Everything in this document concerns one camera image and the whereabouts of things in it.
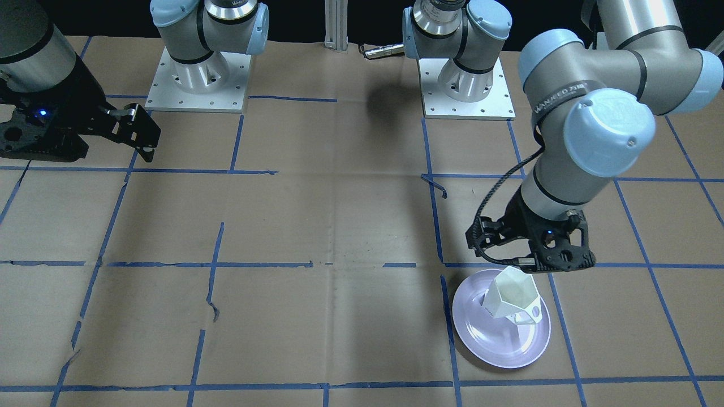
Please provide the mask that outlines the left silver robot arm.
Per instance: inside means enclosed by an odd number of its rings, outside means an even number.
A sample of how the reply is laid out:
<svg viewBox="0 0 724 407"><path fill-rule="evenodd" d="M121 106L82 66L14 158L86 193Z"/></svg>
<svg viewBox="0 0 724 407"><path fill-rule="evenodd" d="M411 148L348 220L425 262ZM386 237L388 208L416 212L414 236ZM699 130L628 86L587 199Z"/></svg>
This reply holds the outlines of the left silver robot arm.
<svg viewBox="0 0 724 407"><path fill-rule="evenodd" d="M672 1L585 1L581 18L588 27L600 18L607 48L555 29L520 53L540 149L504 216L482 215L487 195L466 231L490 263L530 274L594 266L583 207L633 166L655 116L703 109L721 90L721 60L688 46Z"/></svg>

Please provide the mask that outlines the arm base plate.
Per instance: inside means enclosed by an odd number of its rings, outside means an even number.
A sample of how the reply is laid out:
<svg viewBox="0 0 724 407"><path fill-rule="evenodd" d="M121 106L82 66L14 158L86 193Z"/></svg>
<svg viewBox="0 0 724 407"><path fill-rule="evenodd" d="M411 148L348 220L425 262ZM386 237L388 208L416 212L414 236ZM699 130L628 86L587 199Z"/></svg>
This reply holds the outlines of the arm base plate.
<svg viewBox="0 0 724 407"><path fill-rule="evenodd" d="M515 119L500 59L484 74L465 72L445 58L419 59L418 68L425 118Z"/></svg>
<svg viewBox="0 0 724 407"><path fill-rule="evenodd" d="M251 55L215 52L206 61L181 64L165 49L145 108L150 111L242 114L252 63Z"/></svg>

